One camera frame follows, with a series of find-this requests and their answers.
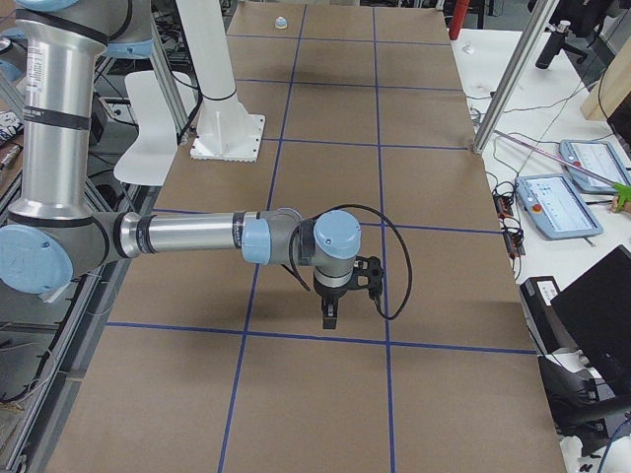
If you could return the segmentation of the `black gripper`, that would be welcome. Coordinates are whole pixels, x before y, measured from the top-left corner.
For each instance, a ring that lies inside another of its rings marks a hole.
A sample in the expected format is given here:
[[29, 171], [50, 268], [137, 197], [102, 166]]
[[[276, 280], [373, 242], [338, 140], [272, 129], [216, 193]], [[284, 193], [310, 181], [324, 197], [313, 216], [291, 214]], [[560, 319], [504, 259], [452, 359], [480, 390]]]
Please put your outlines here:
[[322, 313], [322, 328], [335, 329], [338, 320], [338, 304], [348, 292], [346, 286], [331, 288], [322, 284], [315, 285], [315, 291], [320, 296]]

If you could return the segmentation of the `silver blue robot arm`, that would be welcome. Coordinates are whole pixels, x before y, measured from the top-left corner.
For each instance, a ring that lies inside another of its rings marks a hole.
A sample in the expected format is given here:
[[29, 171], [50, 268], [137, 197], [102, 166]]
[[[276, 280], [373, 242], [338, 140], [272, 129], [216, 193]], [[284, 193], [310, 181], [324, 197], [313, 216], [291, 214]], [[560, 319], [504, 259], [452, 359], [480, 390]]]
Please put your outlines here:
[[85, 201], [93, 81], [98, 56], [152, 53], [147, 1], [21, 1], [28, 39], [22, 192], [1, 230], [1, 279], [28, 294], [61, 288], [101, 265], [143, 253], [238, 249], [247, 262], [310, 266], [322, 324], [359, 275], [361, 229], [330, 210], [303, 219], [263, 212], [140, 216], [94, 212]]

